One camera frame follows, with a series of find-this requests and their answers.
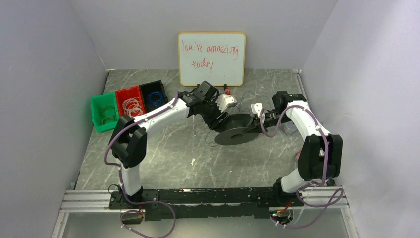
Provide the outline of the black cable spool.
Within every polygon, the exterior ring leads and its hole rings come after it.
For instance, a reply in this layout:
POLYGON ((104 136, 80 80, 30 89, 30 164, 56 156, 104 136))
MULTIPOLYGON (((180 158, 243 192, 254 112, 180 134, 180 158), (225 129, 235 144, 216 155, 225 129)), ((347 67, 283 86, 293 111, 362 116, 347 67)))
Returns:
POLYGON ((251 123, 257 123, 255 118, 249 114, 231 114, 222 124, 221 128, 215 130, 218 135, 214 141, 218 145, 239 145, 256 139, 260 133, 244 133, 244 129, 251 123))

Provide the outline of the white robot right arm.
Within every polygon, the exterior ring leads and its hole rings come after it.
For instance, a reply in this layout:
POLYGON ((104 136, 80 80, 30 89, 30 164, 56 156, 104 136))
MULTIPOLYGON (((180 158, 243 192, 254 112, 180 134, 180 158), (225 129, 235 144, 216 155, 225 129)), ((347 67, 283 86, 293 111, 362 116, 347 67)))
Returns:
POLYGON ((303 94, 278 91, 272 97, 274 109, 266 110, 261 103, 250 105, 256 128, 267 137, 274 137, 281 124, 292 122, 304 143, 297 168, 277 182, 285 193, 309 186, 324 186, 340 174, 343 139, 327 130, 311 111, 303 94))

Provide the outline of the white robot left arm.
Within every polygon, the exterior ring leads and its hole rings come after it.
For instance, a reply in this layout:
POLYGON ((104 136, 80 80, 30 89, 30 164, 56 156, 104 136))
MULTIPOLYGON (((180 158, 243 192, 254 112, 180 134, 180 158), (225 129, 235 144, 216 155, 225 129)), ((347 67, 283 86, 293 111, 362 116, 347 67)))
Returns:
POLYGON ((210 130, 219 130, 228 117, 227 109, 236 104, 227 89, 220 92, 204 81, 190 92, 177 92, 172 100, 149 113, 134 118, 121 116, 105 151, 111 152, 116 161, 104 162, 118 167, 122 193, 131 202, 142 201, 140 163, 154 133, 192 115, 200 115, 210 130))

